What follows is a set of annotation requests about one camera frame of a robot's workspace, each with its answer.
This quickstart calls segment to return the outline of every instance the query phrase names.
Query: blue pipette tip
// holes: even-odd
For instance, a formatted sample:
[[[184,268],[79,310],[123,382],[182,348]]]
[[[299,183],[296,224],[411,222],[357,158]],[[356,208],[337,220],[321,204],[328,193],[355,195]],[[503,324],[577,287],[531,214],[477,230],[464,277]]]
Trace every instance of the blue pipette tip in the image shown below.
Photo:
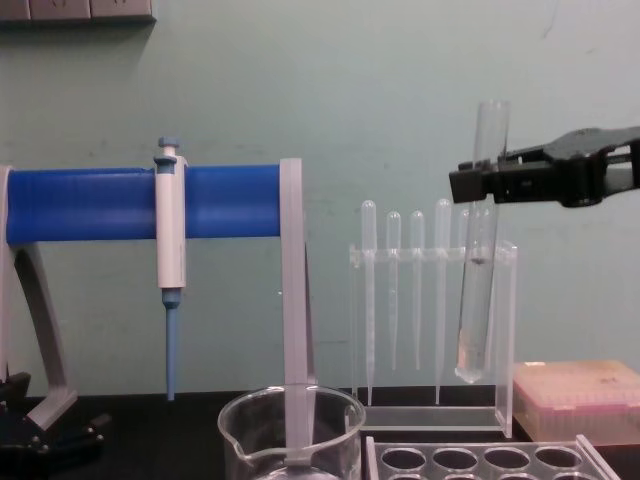
[[[182,293],[179,288],[162,289],[162,303],[167,311],[167,400],[172,402],[176,392],[176,360],[178,351],[178,305]]]

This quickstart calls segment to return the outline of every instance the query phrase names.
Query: green wall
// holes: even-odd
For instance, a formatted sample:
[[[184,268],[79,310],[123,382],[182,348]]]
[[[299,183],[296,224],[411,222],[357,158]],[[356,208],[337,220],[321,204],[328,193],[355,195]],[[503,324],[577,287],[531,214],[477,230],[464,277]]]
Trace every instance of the green wall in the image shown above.
[[[302,157],[320,380],[349,383],[347,251],[366,198],[427,223],[472,151],[481,99],[512,101],[511,147],[640,124],[632,0],[155,0],[153,28],[0,33],[0,158],[16,168]],[[640,195],[581,211],[505,207],[520,247],[518,359],[640,368]],[[428,231],[427,238],[432,237]],[[151,242],[44,246],[83,394],[164,388]],[[277,239],[189,244],[180,389],[282,378]],[[43,374],[18,294],[12,369]]]

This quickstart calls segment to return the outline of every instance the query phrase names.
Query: plastic dropper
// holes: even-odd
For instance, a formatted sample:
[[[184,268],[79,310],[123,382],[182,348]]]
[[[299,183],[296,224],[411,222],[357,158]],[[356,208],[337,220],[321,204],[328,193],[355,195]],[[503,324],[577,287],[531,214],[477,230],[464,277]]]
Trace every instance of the plastic dropper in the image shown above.
[[[467,224],[469,223],[469,210],[464,209],[458,217],[458,247],[464,248],[467,244]]]
[[[376,354],[376,284],[375,260],[378,249],[376,204],[366,200],[362,204],[362,253],[365,274],[365,330],[366,330],[366,375],[368,403],[371,406]]]
[[[436,405],[440,405],[440,385],[444,372],[444,342],[447,308],[447,250],[451,238],[451,202],[436,205],[435,247],[438,251],[436,286]]]
[[[422,327],[422,250],[424,249],[424,215],[416,210],[409,224],[409,247],[413,255],[412,319],[416,370],[420,370],[420,331]]]
[[[398,250],[401,248],[402,218],[398,212],[387,215],[387,249],[389,250],[389,338],[391,369],[396,369],[398,345]]]

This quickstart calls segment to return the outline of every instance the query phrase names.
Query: micropipette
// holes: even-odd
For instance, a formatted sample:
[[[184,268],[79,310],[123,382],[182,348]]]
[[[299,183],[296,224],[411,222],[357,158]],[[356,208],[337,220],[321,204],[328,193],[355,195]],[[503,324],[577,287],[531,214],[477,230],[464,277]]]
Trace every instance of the micropipette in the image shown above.
[[[375,260],[378,249],[378,229],[376,225],[376,204],[367,200],[362,204],[362,253],[365,272],[365,330],[366,330],[366,375],[367,394],[371,406],[376,353],[376,284]]]
[[[420,370],[420,330],[422,327],[422,250],[424,249],[424,215],[416,210],[409,224],[410,244],[413,255],[412,318],[416,370]]]
[[[174,138],[159,142],[163,155],[155,157],[156,171],[156,243],[158,286],[166,310],[167,399],[173,401],[176,387],[178,306],[186,286],[185,231],[185,159],[176,155]]]
[[[398,344],[398,250],[401,248],[402,219],[398,212],[387,215],[387,249],[389,250],[389,338],[391,369],[396,369]]]
[[[436,287],[436,405],[440,405],[440,385],[444,372],[444,342],[447,306],[447,250],[451,238],[451,202],[442,199],[436,205],[435,247],[438,250]]]

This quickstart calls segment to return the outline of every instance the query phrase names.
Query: glass beaker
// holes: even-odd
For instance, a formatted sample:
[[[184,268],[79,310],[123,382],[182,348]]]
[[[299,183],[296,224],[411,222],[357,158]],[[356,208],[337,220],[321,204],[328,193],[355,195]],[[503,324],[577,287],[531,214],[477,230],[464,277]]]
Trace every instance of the glass beaker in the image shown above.
[[[218,417],[227,480],[360,480],[364,407],[317,385],[268,387]]]

